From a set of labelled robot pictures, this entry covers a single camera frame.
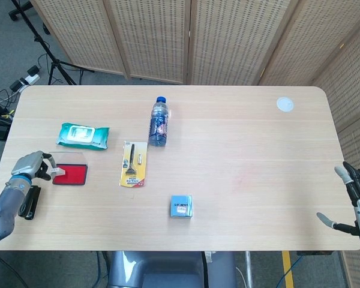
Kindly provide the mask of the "blue plastic water bottle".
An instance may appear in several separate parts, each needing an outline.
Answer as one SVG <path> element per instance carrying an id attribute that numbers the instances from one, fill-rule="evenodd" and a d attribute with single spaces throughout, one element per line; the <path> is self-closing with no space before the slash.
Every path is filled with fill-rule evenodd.
<path id="1" fill-rule="evenodd" d="M 167 142 L 167 125 L 169 111 L 166 98 L 159 96 L 151 111 L 148 143 L 151 146 L 163 147 Z"/>

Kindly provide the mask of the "green wet wipes pack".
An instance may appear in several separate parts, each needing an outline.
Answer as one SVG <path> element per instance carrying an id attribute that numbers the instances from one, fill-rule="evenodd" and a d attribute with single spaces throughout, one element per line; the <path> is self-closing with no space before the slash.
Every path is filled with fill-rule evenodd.
<path id="1" fill-rule="evenodd" d="M 63 123 L 56 140 L 57 145 L 102 151 L 107 149 L 109 127 L 89 127 Z"/>

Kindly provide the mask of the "blue speaker carton box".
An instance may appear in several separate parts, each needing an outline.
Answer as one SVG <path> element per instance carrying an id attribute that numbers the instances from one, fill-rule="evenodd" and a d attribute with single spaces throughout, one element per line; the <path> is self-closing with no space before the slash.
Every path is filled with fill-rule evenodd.
<path id="1" fill-rule="evenodd" d="M 170 200 L 172 218 L 191 218 L 193 216 L 193 198 L 190 195 L 172 195 Z"/>

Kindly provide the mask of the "grey robot torso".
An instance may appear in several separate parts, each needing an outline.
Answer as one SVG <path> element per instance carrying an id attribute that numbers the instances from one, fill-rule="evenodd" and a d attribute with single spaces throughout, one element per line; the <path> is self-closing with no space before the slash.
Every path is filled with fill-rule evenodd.
<path id="1" fill-rule="evenodd" d="M 107 288 L 236 288 L 231 251 L 115 251 Z"/>

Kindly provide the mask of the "white round grommet cover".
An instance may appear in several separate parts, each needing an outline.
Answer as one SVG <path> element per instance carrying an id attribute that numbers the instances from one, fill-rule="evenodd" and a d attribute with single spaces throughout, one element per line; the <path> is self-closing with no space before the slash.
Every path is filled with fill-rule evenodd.
<path id="1" fill-rule="evenodd" d="M 291 112 L 295 105 L 289 97 L 280 97 L 277 99 L 277 107 L 282 112 Z"/>

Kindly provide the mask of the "red clear-lid box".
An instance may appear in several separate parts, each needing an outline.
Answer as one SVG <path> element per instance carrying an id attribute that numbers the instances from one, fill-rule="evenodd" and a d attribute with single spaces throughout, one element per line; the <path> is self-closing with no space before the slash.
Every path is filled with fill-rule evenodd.
<path id="1" fill-rule="evenodd" d="M 85 185 L 88 163 L 81 152 L 52 152 L 59 172 L 56 172 L 53 185 Z"/>

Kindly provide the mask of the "white power strip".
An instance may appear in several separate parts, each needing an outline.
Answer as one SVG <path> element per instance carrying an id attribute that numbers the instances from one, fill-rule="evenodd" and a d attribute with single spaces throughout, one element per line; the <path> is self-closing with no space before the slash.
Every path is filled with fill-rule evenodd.
<path id="1" fill-rule="evenodd" d="M 37 83 L 39 80 L 40 80 L 40 76 L 38 74 L 35 74 L 33 76 L 28 75 L 25 78 L 23 77 L 20 78 L 20 82 L 26 86 L 32 86 L 35 83 Z"/>

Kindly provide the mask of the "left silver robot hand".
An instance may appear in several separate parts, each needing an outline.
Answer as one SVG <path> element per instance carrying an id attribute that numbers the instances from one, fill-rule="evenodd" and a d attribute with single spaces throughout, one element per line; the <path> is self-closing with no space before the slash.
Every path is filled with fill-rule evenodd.
<path id="1" fill-rule="evenodd" d="M 40 178 L 49 181 L 53 179 L 50 170 L 56 167 L 52 154 L 36 151 L 18 159 L 11 171 L 11 175 L 26 176 L 30 180 Z"/>

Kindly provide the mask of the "black tripod stand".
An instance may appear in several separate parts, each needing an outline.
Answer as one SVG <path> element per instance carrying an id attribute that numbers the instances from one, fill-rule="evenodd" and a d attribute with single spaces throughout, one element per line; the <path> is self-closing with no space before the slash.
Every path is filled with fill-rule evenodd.
<path id="1" fill-rule="evenodd" d="M 61 76 L 64 78 L 64 80 L 66 81 L 66 83 L 68 85 L 77 85 L 77 83 L 73 80 L 73 78 L 67 73 L 66 69 L 64 68 L 65 66 L 69 66 L 69 67 L 73 67 L 76 68 L 80 71 L 79 74 L 79 85 L 82 84 L 82 76 L 83 76 L 83 72 L 87 71 L 90 73 L 94 73 L 94 70 L 90 70 L 88 68 L 84 68 L 81 66 L 77 66 L 65 61 L 61 61 L 58 58 L 56 58 L 54 56 L 54 54 L 51 52 L 50 47 L 46 44 L 46 42 L 43 40 L 43 38 L 41 37 L 41 35 L 37 32 L 37 30 L 35 29 L 35 27 L 33 26 L 33 24 L 31 23 L 31 21 L 29 20 L 29 18 L 27 17 L 27 15 L 25 14 L 23 8 L 21 7 L 21 5 L 19 4 L 19 0 L 11 0 L 11 2 L 13 3 L 13 5 L 15 6 L 15 8 L 19 11 L 20 15 L 22 16 L 24 22 L 26 23 L 26 25 L 28 26 L 28 28 L 31 30 L 31 32 L 34 35 L 34 41 L 41 44 L 41 46 L 43 47 L 43 49 L 45 50 L 45 52 L 47 53 L 47 56 L 50 58 L 51 63 L 50 63 L 50 69 L 49 69 L 49 81 L 48 81 L 48 85 L 52 85 L 52 77 L 53 77 L 53 72 L 55 69 L 57 69 Z"/>

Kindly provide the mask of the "razor in yellow blister pack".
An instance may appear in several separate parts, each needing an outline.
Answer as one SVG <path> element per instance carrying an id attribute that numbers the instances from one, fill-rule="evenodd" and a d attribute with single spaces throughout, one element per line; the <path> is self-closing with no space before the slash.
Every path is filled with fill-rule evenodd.
<path id="1" fill-rule="evenodd" d="M 146 178 L 148 144 L 146 142 L 124 142 L 122 169 L 119 184 L 126 188 L 143 187 Z"/>

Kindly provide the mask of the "metal table leg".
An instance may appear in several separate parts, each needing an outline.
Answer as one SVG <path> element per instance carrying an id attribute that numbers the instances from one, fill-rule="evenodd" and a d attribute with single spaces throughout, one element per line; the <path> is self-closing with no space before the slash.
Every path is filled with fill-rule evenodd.
<path id="1" fill-rule="evenodd" d="M 245 251 L 244 255 L 245 255 L 245 273 L 246 273 L 247 288 L 254 288 L 252 267 L 251 267 L 251 253 L 249 251 Z"/>

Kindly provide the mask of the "wooden rattan folding screen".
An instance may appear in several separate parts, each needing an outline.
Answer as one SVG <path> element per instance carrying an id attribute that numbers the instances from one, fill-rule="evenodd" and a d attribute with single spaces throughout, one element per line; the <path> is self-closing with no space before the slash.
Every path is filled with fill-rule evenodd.
<path id="1" fill-rule="evenodd" d="M 325 227 L 351 222 L 334 167 L 345 157 L 326 69 L 360 36 L 360 0 L 31 0 L 76 65 L 161 86 L 68 86 L 46 124 L 110 129 L 89 152 L 95 196 L 76 234 L 103 250 L 357 250 Z M 167 142 L 148 143 L 157 97 Z M 277 99 L 289 97 L 291 112 Z M 148 144 L 143 187 L 119 184 L 124 142 Z M 193 198 L 172 218 L 172 195 Z"/>

